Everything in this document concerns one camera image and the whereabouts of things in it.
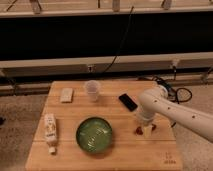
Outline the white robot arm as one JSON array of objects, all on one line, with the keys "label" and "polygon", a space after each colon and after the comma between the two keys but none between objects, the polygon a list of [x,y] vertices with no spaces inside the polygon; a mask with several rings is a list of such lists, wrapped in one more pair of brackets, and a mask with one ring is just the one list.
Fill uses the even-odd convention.
[{"label": "white robot arm", "polygon": [[169,101],[164,86],[141,92],[138,102],[139,117],[144,127],[151,125],[158,113],[213,143],[213,115]]}]

